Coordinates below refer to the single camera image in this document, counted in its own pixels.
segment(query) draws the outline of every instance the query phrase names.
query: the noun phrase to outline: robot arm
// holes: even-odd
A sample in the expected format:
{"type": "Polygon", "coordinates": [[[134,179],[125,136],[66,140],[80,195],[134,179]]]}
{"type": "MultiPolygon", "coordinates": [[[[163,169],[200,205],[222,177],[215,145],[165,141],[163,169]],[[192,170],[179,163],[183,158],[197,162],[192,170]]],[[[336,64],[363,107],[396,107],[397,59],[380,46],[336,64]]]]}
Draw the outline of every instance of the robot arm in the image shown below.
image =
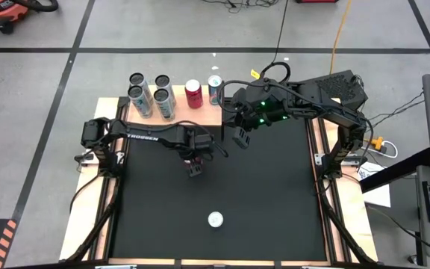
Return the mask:
{"type": "Polygon", "coordinates": [[[364,133],[367,130],[367,120],[356,109],[366,101],[362,85],[351,72],[352,77],[339,78],[334,74],[322,78],[297,83],[287,82],[290,68],[286,63],[273,63],[261,73],[261,77],[253,82],[227,81],[218,89],[219,99],[224,87],[232,83],[245,84],[231,99],[228,107],[221,105],[233,117],[226,123],[234,127],[234,140],[243,149],[248,148],[250,136],[254,129],[260,126],[271,126],[278,121],[289,118],[314,119],[322,117],[339,125],[338,140],[332,151],[322,157],[321,176],[329,178],[341,177],[341,162],[349,152],[360,149],[364,133]],[[280,82],[264,78],[264,73],[272,66],[283,65],[287,68],[287,76],[280,82]],[[358,93],[361,98],[355,103],[344,105],[334,101],[325,89],[337,87],[338,91],[358,93]]]}
{"type": "Polygon", "coordinates": [[[169,126],[147,126],[98,118],[84,123],[81,144],[94,152],[99,160],[99,170],[112,175],[118,174],[119,165],[116,154],[109,150],[109,144],[121,137],[160,143],[167,149],[175,150],[188,166],[189,176],[202,172],[202,159],[207,155],[211,156],[214,147],[228,157],[228,153],[215,143],[214,136],[205,128],[200,126],[205,133],[198,134],[195,126],[185,126],[182,123],[196,125],[190,121],[181,121],[169,126]]]}

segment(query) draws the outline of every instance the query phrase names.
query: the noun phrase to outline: concrete floor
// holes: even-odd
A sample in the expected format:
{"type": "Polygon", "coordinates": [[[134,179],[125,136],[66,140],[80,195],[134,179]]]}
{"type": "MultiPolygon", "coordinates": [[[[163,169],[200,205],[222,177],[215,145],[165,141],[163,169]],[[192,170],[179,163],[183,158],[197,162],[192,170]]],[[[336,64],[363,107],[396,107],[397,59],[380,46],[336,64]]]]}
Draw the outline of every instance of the concrete floor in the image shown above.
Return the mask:
{"type": "MultiPolygon", "coordinates": [[[[250,70],[260,71],[274,57],[284,9],[284,0],[237,14],[200,0],[59,2],[58,12],[33,13],[12,35],[0,33],[0,218],[12,218],[25,182],[30,191],[27,202],[19,203],[22,217],[14,215],[19,226],[7,267],[58,260],[78,179],[72,157],[82,151],[82,123],[93,115],[99,97],[125,95],[128,77],[136,71],[147,74],[149,83],[160,73],[169,74],[173,84],[212,74],[251,80],[250,70]]],[[[281,38],[285,49],[277,60],[291,65],[291,80],[328,73],[329,48],[346,3],[289,0],[281,38]],[[304,48],[314,48],[313,53],[301,53],[304,48]]],[[[416,96],[421,76],[430,73],[430,43],[413,3],[430,33],[430,0],[352,3],[338,47],[353,50],[336,56],[334,70],[361,75],[370,98],[364,108],[368,117],[416,96]]],[[[277,71],[268,75],[281,77],[277,71]]],[[[396,160],[377,158],[387,166],[425,149],[423,105],[383,122],[375,135],[399,148],[396,160]]],[[[414,253],[414,240],[371,213],[370,219],[379,260],[408,266],[405,257],[414,253]]]]}

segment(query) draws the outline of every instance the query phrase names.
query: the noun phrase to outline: orange and black striped tape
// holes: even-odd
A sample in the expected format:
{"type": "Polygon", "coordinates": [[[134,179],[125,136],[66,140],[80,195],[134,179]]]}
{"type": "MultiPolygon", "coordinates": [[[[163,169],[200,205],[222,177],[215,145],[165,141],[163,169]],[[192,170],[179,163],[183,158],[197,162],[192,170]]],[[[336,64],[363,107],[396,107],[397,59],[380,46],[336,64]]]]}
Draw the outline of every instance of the orange and black striped tape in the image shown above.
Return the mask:
{"type": "Polygon", "coordinates": [[[11,242],[13,241],[15,232],[16,221],[9,220],[0,238],[0,268],[3,268],[4,262],[6,261],[7,253],[9,252],[9,248],[11,246],[11,242]]]}

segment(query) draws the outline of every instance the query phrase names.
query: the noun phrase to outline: wooden table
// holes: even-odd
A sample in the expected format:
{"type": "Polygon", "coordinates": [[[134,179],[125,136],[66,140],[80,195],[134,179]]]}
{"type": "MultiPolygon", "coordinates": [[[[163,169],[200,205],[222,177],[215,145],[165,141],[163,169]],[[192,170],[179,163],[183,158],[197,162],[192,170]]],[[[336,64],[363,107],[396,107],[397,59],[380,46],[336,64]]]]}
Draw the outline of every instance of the wooden table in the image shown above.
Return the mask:
{"type": "MultiPolygon", "coordinates": [[[[155,91],[155,87],[150,86],[151,91],[155,91]]],[[[218,106],[212,106],[208,103],[208,89],[206,86],[203,87],[204,93],[204,105],[197,109],[192,110],[188,108],[187,101],[184,94],[184,86],[173,86],[173,90],[177,99],[177,108],[175,111],[174,122],[179,120],[192,120],[200,125],[205,126],[220,126],[222,119],[222,111],[218,106]]],[[[96,112],[94,117],[107,117],[109,119],[116,117],[117,104],[119,98],[99,98],[97,103],[96,112]]],[[[142,124],[151,125],[165,125],[166,121],[163,121],[157,108],[154,107],[154,115],[150,119],[141,118],[133,105],[130,105],[127,121],[142,124]]],[[[322,139],[320,134],[320,127],[318,120],[313,120],[314,133],[316,137],[316,144],[318,151],[323,152],[322,139]]],[[[337,126],[333,123],[325,121],[325,128],[328,135],[328,144],[333,147],[337,140],[337,126]]],[[[122,141],[116,142],[116,150],[120,149],[122,141]]],[[[86,182],[91,180],[97,175],[98,164],[94,161],[92,164],[88,164],[81,170],[79,176],[78,189],[86,182]]],[[[343,173],[353,176],[356,179],[358,175],[354,167],[343,167],[343,173]]],[[[81,242],[86,238],[89,231],[93,228],[96,220],[96,212],[98,210],[98,204],[100,199],[100,193],[102,191],[103,177],[99,177],[91,185],[86,187],[74,201],[71,215],[69,216],[69,222],[67,224],[66,235],[63,242],[63,247],[60,253],[60,259],[66,259],[71,256],[79,247],[81,242]]],[[[107,205],[112,196],[111,190],[115,184],[115,179],[111,179],[109,182],[108,193],[105,204],[107,205]]],[[[363,194],[361,193],[360,185],[353,180],[348,178],[341,178],[337,180],[337,190],[340,196],[340,205],[343,212],[343,219],[345,227],[351,233],[352,237],[356,240],[360,247],[363,248],[364,252],[373,260],[378,260],[376,255],[376,249],[373,241],[373,235],[371,233],[370,223],[368,221],[366,207],[364,205],[363,194]]],[[[332,204],[332,197],[330,192],[327,192],[328,199],[332,204]]],[[[343,261],[343,250],[341,247],[340,235],[331,223],[331,232],[334,239],[334,250],[338,261],[343,261]]],[[[106,248],[104,242],[108,234],[108,223],[105,224],[104,228],[99,234],[99,243],[96,249],[96,259],[103,259],[103,252],[106,248]]],[[[328,257],[328,247],[325,246],[326,255],[328,257]]],[[[353,262],[356,262],[356,258],[351,253],[353,262]]],[[[136,265],[173,265],[174,259],[109,259],[111,264],[136,264],[136,265]]],[[[266,265],[273,266],[274,261],[213,261],[213,260],[192,260],[183,259],[181,260],[182,265],[266,265]]],[[[281,262],[283,266],[297,266],[297,265],[330,265],[326,262],[313,262],[313,261],[284,261],[281,262]]]]}

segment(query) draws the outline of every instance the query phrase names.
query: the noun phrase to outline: orange plug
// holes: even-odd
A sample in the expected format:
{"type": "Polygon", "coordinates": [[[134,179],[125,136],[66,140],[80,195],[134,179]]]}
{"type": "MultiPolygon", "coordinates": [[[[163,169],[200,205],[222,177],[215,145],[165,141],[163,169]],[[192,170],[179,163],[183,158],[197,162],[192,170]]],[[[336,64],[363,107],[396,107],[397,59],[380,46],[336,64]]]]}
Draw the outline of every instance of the orange plug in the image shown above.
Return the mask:
{"type": "Polygon", "coordinates": [[[377,139],[372,139],[370,143],[374,146],[375,150],[381,150],[382,147],[383,138],[378,137],[377,139]]]}

